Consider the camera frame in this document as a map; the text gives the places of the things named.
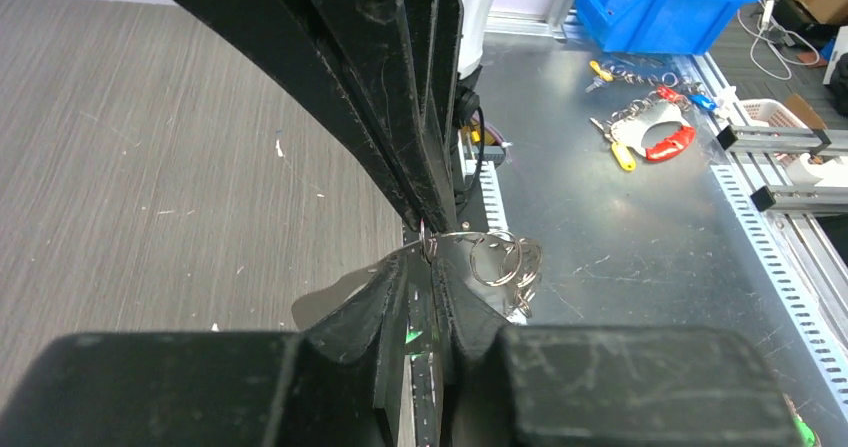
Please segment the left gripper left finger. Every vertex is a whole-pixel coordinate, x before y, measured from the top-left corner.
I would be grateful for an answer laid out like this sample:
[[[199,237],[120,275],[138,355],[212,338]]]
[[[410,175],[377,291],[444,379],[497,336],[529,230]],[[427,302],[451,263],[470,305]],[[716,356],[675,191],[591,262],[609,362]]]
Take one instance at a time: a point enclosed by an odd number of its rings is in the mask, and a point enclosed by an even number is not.
[[[78,333],[32,363],[5,446],[393,446],[408,264],[302,332]]]

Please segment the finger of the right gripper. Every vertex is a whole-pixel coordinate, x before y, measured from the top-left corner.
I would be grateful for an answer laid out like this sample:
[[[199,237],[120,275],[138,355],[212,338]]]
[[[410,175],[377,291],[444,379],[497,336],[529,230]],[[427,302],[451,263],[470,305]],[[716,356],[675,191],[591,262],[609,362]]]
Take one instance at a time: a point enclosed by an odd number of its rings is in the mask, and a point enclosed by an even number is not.
[[[446,232],[456,225],[455,194],[448,153],[457,82],[461,0],[403,0],[410,40],[416,108],[405,126],[411,139],[399,157],[415,222]]]
[[[438,225],[438,0],[173,0],[305,108],[409,226]]]

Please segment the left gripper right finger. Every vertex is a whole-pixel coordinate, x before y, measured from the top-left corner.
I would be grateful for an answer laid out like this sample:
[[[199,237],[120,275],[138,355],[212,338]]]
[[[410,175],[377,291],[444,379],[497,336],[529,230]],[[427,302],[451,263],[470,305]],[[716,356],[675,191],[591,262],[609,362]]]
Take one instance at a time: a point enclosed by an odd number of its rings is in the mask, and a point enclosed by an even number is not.
[[[450,446],[798,446],[771,370],[731,330],[517,326],[432,265]]]

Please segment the large metal keyring holder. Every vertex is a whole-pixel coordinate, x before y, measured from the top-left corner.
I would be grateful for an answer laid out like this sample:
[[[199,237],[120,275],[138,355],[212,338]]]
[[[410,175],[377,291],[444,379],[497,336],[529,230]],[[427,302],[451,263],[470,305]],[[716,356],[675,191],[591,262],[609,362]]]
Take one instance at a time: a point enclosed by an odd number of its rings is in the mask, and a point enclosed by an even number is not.
[[[534,283],[541,277],[542,245],[507,230],[453,232],[431,244],[448,260],[472,292],[511,323],[532,317]],[[295,325],[306,328],[326,317],[360,291],[388,262],[383,258],[340,277],[335,283],[297,298],[291,308]]]

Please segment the key with green tag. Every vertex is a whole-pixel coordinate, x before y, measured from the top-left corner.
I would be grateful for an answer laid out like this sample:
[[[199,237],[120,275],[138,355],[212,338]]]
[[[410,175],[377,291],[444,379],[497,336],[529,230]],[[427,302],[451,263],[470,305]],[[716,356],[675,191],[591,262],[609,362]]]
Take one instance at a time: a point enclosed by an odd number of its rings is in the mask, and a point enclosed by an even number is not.
[[[801,446],[818,447],[820,442],[815,431],[800,416],[794,416],[793,420],[801,438]]]

